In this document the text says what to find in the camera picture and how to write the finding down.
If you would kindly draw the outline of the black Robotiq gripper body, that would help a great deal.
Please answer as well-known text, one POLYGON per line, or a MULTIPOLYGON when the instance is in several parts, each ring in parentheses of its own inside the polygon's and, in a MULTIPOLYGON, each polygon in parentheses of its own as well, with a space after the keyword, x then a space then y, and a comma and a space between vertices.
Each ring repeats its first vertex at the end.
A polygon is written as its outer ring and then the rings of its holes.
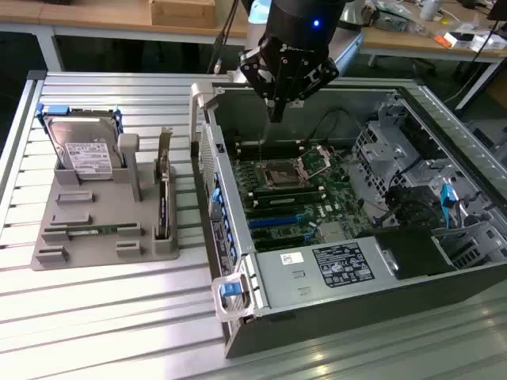
POLYGON ((309 59, 316 66, 329 58, 329 45, 344 7, 344 1, 271 2, 259 47, 275 79, 284 59, 309 59))

